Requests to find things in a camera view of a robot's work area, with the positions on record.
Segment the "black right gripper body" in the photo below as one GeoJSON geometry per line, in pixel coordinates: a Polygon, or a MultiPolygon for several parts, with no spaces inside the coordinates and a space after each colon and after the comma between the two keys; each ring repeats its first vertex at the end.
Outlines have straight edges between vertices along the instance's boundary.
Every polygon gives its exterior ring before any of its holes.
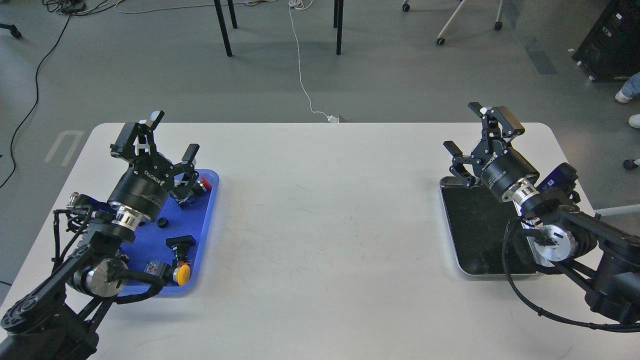
{"type": "Polygon", "coordinates": [[[520,180],[535,184],[540,177],[539,171],[509,143],[495,141],[489,150],[479,142],[471,155],[480,161],[472,165],[474,174],[500,202],[513,200],[515,191],[511,188],[520,180]]]}

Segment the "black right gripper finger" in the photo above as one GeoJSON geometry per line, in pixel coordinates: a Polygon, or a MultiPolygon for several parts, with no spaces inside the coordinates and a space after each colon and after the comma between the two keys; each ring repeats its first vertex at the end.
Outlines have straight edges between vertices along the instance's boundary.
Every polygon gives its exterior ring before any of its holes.
{"type": "Polygon", "coordinates": [[[471,155],[463,155],[454,141],[444,141],[443,146],[452,155],[452,165],[449,167],[450,173],[467,189],[477,187],[479,184],[478,178],[472,175],[466,169],[466,166],[478,167],[482,164],[482,159],[471,157],[471,155]]]}
{"type": "Polygon", "coordinates": [[[525,127],[505,106],[485,107],[478,102],[469,102],[469,109],[482,123],[481,139],[471,151],[473,156],[491,156],[509,150],[511,141],[525,133],[525,127]]]}

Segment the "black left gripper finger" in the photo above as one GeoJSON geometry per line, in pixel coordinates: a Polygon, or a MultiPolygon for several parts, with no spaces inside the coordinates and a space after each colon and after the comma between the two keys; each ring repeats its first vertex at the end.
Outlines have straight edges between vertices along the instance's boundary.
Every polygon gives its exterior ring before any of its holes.
{"type": "Polygon", "coordinates": [[[174,187],[173,199],[175,201],[186,201],[194,194],[194,186],[199,178],[199,173],[195,170],[195,157],[199,151],[199,144],[190,144],[180,164],[173,166],[174,187]]]}
{"type": "Polygon", "coordinates": [[[115,143],[110,144],[110,155],[128,163],[135,163],[144,155],[157,155],[154,130],[164,115],[164,111],[153,111],[147,119],[125,123],[115,143]]]}

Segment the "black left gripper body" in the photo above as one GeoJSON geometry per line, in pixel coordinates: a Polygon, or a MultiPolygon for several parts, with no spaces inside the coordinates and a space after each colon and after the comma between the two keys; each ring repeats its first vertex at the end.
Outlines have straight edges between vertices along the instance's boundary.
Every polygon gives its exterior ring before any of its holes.
{"type": "Polygon", "coordinates": [[[161,153],[128,162],[107,203],[119,212],[126,208],[144,221],[155,221],[167,198],[173,198],[174,166],[180,163],[172,164],[161,153]]]}

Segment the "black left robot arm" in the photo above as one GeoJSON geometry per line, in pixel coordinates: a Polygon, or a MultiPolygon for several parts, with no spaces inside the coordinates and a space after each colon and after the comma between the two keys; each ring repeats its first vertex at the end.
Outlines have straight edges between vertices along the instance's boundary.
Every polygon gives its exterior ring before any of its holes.
{"type": "Polygon", "coordinates": [[[2,317],[3,360],[86,360],[96,353],[97,329],[112,305],[144,301],[169,281],[182,286],[190,280],[190,237],[169,240],[173,264],[147,271],[128,268],[121,252],[141,223],[158,218],[167,198],[185,207],[207,189],[194,166],[199,145],[189,145],[177,164],[158,152],[154,130],[163,116],[154,111],[123,126],[110,155],[128,162],[128,169],[106,202],[73,193],[66,208],[55,210],[51,274],[2,317]]]}

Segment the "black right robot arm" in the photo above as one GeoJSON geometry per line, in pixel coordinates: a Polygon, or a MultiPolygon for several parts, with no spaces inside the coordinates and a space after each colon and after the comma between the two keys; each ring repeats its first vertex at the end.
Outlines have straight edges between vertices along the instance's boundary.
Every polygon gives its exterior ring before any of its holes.
{"type": "Polygon", "coordinates": [[[539,171],[512,145],[524,126],[501,105],[469,102],[480,119],[481,138],[464,155],[454,141],[444,142],[451,154],[450,173],[466,189],[485,187],[496,200],[512,203],[518,214],[509,219],[500,258],[507,282],[519,300],[538,316],[573,326],[613,333],[639,331],[639,237],[627,234],[578,207],[578,173],[563,162],[537,185],[539,171]],[[582,322],[535,305],[516,287],[507,256],[509,243],[532,239],[530,260],[537,272],[565,275],[585,292],[589,309],[613,324],[582,322]]]}

